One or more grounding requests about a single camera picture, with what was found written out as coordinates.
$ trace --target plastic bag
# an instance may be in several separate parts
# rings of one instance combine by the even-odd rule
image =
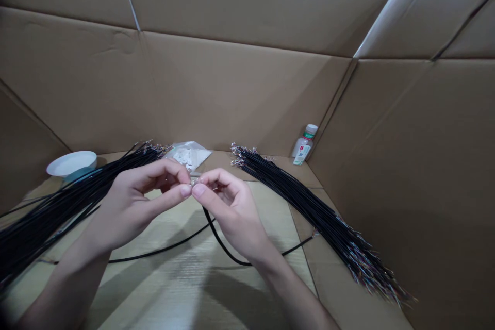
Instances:
[[[207,150],[196,142],[174,143],[165,158],[174,158],[193,173],[213,151]]]

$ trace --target cable bundle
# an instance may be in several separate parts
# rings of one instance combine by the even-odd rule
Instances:
[[[153,146],[149,142],[138,147],[136,143],[119,160],[84,175],[55,193],[39,197],[1,215],[0,218],[39,203],[25,216],[0,231],[0,290],[4,290],[43,252],[93,214],[120,172],[156,161],[168,149],[160,145]]]
[[[378,293],[399,306],[415,300],[399,286],[393,272],[383,266],[360,233],[349,227],[300,181],[272,161],[263,159],[255,148],[248,150],[232,143],[231,149],[237,158],[232,165],[258,179],[296,208],[335,250],[351,271],[354,281],[366,287],[368,292]]]

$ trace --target bottle label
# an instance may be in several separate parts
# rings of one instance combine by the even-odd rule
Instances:
[[[304,162],[304,159],[308,155],[309,150],[311,149],[311,146],[308,146],[307,144],[299,146],[298,153],[295,156],[294,165],[302,165]]]
[[[307,131],[304,132],[303,137],[306,138],[307,140],[313,140],[315,137],[315,134],[308,133]]]

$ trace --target fingernail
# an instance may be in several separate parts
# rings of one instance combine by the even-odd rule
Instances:
[[[202,183],[198,183],[192,188],[192,194],[194,195],[194,197],[201,197],[205,190],[206,186]]]
[[[183,185],[180,187],[180,194],[182,197],[187,198],[191,195],[191,185]]]

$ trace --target hand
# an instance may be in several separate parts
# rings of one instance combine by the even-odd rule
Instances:
[[[224,169],[204,173],[193,197],[217,219],[227,241],[251,263],[272,245],[247,183]]]
[[[149,200],[145,193],[160,189]],[[102,200],[83,238],[97,254],[120,248],[141,234],[158,215],[191,195],[191,177],[176,161],[161,159],[120,173]]]

